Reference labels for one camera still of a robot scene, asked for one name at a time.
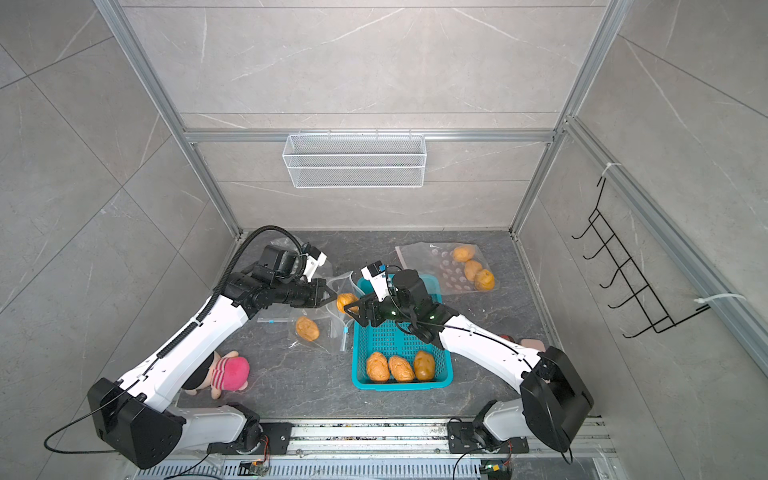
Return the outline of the clear pink-dotted zipper bag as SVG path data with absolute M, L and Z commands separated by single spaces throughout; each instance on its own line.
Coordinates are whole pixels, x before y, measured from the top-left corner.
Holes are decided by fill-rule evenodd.
M 477 291 L 474 283 L 469 282 L 465 278 L 464 263 L 454 261 L 451 255 L 453 249 L 459 245 L 473 245 L 476 248 L 473 260 L 481 262 L 484 269 L 488 269 L 494 274 L 480 247 L 475 244 L 419 242 L 396 246 L 395 253 L 404 269 L 413 269 L 417 270 L 420 274 L 434 276 L 445 295 L 491 292 L 496 290 L 499 287 L 499 281 L 495 274 L 496 286 L 491 291 Z

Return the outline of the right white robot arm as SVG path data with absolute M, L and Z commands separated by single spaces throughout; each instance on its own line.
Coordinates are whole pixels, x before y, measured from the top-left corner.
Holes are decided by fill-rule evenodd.
M 524 346 L 489 332 L 435 301 L 419 274 L 389 274 L 380 262 L 363 268 L 372 291 L 345 307 L 361 327 L 393 324 L 424 344 L 455 353 L 495 374 L 518 394 L 491 401 L 472 422 L 478 450 L 492 451 L 512 438 L 533 436 L 568 455 L 594 399 L 568 356 L 550 346 Z

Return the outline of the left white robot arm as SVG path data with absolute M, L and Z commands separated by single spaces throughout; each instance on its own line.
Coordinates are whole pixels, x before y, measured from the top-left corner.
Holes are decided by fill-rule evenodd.
M 246 452 L 261 435 L 259 416 L 240 404 L 180 409 L 176 394 L 204 379 L 215 351 L 233 332 L 273 304 L 318 308 L 335 301 L 325 279 L 282 281 L 272 274 L 236 272 L 192 318 L 146 360 L 118 380 L 98 380 L 88 391 L 99 439 L 140 469 L 181 451 Z

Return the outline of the teal plastic basket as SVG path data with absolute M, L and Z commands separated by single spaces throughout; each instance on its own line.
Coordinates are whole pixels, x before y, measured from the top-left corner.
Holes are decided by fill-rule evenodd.
M 385 321 L 377 327 L 372 323 L 361 326 L 358 320 L 355 321 L 351 370 L 354 386 L 367 391 L 406 392 L 441 389 L 450 385 L 454 379 L 451 354 L 402 331 L 394 321 L 395 314 L 399 314 L 399 311 L 392 307 L 385 313 Z M 416 371 L 414 361 L 420 352 L 430 355 L 435 362 L 431 380 L 415 378 L 411 382 L 399 382 L 390 375 L 387 382 L 377 382 L 368 375 L 368 360 L 374 353 L 382 354 L 386 361 L 391 357 L 399 357 Z

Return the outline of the pink plush pig toy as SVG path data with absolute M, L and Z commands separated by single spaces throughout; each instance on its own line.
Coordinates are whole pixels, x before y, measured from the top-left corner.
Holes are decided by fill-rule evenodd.
M 209 389 L 212 399 L 217 400 L 225 391 L 243 391 L 248 385 L 250 364 L 248 360 L 231 351 L 220 355 L 214 351 L 183 383 L 181 389 L 188 395 Z

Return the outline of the checkered beige cloth item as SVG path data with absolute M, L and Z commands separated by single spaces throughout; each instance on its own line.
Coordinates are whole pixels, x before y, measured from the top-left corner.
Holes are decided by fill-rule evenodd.
M 524 347 L 524 348 L 534 349 L 534 350 L 537 350 L 537 351 L 540 351 L 540 352 L 545 352 L 546 351 L 546 346 L 545 346 L 545 344 L 541 340 L 537 340 L 537 339 L 517 340 L 517 339 L 514 339 L 513 337 L 511 337 L 509 335 L 502 335 L 502 338 L 507 340 L 507 341 L 509 341 L 509 342 L 511 342 L 511 343 L 520 345 L 521 347 Z

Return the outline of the metal base rail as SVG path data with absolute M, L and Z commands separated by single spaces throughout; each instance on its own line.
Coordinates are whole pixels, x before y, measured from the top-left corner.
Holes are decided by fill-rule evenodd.
M 358 419 L 268 421 L 273 439 L 250 455 L 176 454 L 119 479 L 623 479 L 602 420 L 590 418 L 558 453 L 533 438 L 495 450 L 471 439 L 468 421 Z

